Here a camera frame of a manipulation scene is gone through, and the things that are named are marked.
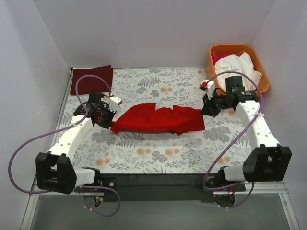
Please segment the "bright red t shirt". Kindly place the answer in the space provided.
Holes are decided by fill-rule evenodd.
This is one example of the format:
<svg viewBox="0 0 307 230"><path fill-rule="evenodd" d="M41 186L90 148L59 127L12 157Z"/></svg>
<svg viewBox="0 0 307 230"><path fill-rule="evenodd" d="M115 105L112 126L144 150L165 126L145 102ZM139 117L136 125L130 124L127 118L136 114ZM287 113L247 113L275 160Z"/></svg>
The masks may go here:
<svg viewBox="0 0 307 230"><path fill-rule="evenodd" d="M174 105L157 109L156 103L141 103L131 107L115 122L111 131L137 131L142 133L175 133L204 131L205 124L200 109Z"/></svg>

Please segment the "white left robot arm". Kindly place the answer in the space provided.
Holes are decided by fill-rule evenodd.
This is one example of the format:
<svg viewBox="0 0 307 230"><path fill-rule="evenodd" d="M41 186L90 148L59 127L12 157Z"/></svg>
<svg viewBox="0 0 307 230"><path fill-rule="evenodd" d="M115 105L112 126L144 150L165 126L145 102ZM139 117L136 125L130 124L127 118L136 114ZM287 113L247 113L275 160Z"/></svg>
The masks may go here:
<svg viewBox="0 0 307 230"><path fill-rule="evenodd" d="M48 152L37 155L35 166L39 189L70 194L75 188L83 185L93 192L101 188L102 180L98 177L98 169L75 169L71 161L81 141L95 125L110 128L121 103L122 100L111 93L89 94L88 101L74 111L72 127L65 130Z"/></svg>

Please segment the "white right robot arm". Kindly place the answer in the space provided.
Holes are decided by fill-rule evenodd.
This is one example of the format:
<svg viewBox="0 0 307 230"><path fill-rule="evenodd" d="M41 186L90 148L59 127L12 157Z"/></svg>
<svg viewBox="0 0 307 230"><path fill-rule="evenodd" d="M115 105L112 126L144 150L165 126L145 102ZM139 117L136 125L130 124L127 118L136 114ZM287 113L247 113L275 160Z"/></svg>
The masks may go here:
<svg viewBox="0 0 307 230"><path fill-rule="evenodd" d="M282 181L292 156L290 148L282 146L274 137L261 112L258 95L245 89L242 77L234 75L225 82L225 95L217 94L212 80L200 84L200 89L206 91L201 113L216 117L221 110L233 108L245 127L252 152L243 164L226 166L219 171L218 187L226 191L235 182Z"/></svg>

